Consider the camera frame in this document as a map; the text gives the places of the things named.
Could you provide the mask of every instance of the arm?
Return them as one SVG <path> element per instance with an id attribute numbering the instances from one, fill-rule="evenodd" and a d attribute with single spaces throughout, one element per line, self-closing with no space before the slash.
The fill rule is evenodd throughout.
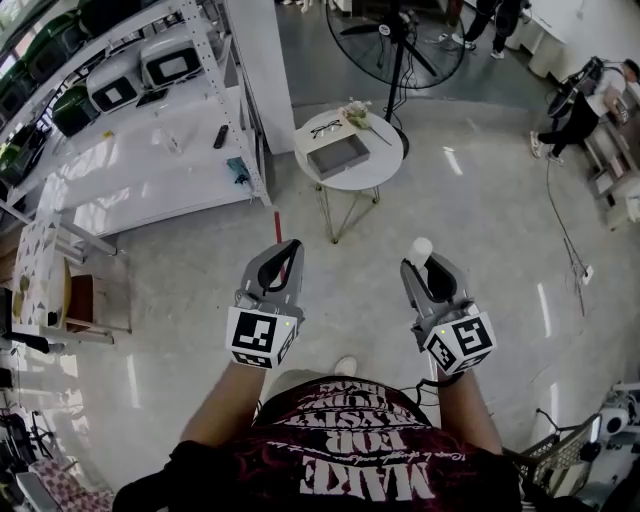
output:
<path id="1" fill-rule="evenodd" d="M 487 410 L 478 383 L 468 370 L 455 384 L 438 389 L 442 429 L 459 441 L 502 454 L 502 443 Z"/>
<path id="2" fill-rule="evenodd" d="M 266 370 L 229 363 L 209 396 L 187 423 L 181 441 L 216 448 L 251 426 Z"/>
<path id="3" fill-rule="evenodd" d="M 618 110 L 618 105 L 617 105 L 620 94 L 622 93 L 618 89 L 616 89 L 615 87 L 609 86 L 605 91 L 604 98 L 602 100 L 604 102 L 604 106 L 607 107 L 607 109 L 609 109 L 609 112 L 611 112 L 614 116 L 616 116 L 616 119 L 618 120 L 618 122 L 623 121 L 622 115 L 620 114 L 620 110 Z"/>

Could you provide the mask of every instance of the remote control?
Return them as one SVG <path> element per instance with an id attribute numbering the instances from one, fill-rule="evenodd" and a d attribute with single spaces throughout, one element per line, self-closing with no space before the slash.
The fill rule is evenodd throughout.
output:
<path id="1" fill-rule="evenodd" d="M 216 141 L 213 143 L 214 149 L 220 149 L 224 144 L 224 139 L 227 138 L 227 132 L 229 131 L 229 127 L 225 124 L 220 127 L 220 131 L 216 136 Z"/>

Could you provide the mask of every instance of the small blue object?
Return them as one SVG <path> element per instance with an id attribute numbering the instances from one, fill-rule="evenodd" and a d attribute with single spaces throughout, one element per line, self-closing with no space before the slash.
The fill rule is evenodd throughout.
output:
<path id="1" fill-rule="evenodd" d="M 227 165 L 233 171 L 233 173 L 237 176 L 234 183 L 238 183 L 242 185 L 249 181 L 249 171 L 247 167 L 244 165 L 244 161 L 240 157 L 230 158 L 227 160 Z"/>

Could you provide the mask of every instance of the fan blade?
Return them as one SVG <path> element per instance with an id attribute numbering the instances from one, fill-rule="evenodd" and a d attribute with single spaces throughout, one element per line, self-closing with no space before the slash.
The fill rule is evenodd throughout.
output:
<path id="1" fill-rule="evenodd" d="M 406 40 L 402 41 L 402 44 L 404 45 L 404 47 L 409 50 L 409 53 L 411 55 L 413 55 L 416 60 L 422 64 L 422 66 L 429 72 L 431 73 L 433 76 L 437 76 L 436 74 L 436 70 L 433 69 L 433 67 L 431 66 L 431 64 L 429 64 L 427 62 L 427 59 L 424 58 L 424 56 L 418 51 L 416 50 L 413 45 L 410 45 Z"/>
<path id="2" fill-rule="evenodd" d="M 378 31 L 378 25 L 359 25 L 357 27 L 345 28 L 340 32 L 341 36 L 355 36 L 357 34 L 372 34 Z"/>

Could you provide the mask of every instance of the black and white marker cube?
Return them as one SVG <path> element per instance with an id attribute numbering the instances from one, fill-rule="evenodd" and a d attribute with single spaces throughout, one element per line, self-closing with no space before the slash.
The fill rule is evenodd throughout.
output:
<path id="1" fill-rule="evenodd" d="M 427 351 L 446 375 L 468 370 L 494 348 L 496 337 L 487 313 L 436 325 L 427 338 Z"/>
<path id="2" fill-rule="evenodd" d="M 275 368 L 297 335 L 295 317 L 230 307 L 225 346 L 235 362 Z"/>

